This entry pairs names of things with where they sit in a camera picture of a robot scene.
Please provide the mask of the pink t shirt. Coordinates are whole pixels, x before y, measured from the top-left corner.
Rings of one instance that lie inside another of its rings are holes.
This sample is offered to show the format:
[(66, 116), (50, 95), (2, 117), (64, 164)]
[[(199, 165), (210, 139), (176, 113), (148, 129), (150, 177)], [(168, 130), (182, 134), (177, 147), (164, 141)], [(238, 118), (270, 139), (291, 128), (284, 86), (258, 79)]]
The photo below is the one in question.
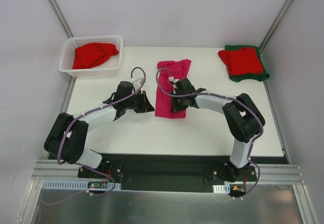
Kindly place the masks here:
[[(173, 86), (170, 84), (169, 77), (174, 79), (186, 78), (190, 70), (191, 60), (183, 59), (180, 61), (160, 61), (157, 69), (167, 68), (170, 73), (163, 69), (158, 76), (158, 82), (167, 92), (173, 92)], [(159, 87), (156, 90), (155, 116), (168, 119), (183, 119), (186, 117), (186, 110), (174, 113), (172, 111), (172, 98), (166, 95)]]

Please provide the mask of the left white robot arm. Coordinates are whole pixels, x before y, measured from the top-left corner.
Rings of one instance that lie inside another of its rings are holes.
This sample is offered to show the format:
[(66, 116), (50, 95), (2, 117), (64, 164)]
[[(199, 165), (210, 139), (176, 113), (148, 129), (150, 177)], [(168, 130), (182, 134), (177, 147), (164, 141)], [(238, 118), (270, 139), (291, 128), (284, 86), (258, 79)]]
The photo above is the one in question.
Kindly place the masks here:
[(87, 134), (106, 123), (116, 121), (127, 110), (136, 113), (153, 112), (154, 107), (141, 87), (141, 82), (135, 85), (135, 82), (122, 81), (116, 91), (97, 108), (78, 116), (59, 114), (45, 140), (45, 151), (56, 156), (59, 164), (87, 166), (95, 177), (103, 177), (107, 165), (103, 163), (101, 154), (85, 147)]

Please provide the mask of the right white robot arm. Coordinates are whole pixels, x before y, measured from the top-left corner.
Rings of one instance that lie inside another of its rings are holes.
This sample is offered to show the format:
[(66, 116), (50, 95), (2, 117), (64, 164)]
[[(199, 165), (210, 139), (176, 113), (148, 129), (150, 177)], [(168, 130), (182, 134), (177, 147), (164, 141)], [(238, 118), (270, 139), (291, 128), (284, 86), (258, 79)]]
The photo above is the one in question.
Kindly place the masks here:
[(236, 97), (215, 95), (205, 88), (191, 84), (188, 78), (169, 77), (173, 86), (172, 111), (179, 112), (189, 107), (208, 109), (224, 115), (228, 128), (234, 137), (233, 150), (229, 158), (227, 174), (230, 179), (238, 181), (246, 174), (245, 166), (249, 164), (251, 145), (255, 138), (263, 133), (265, 119), (251, 97), (241, 93)]

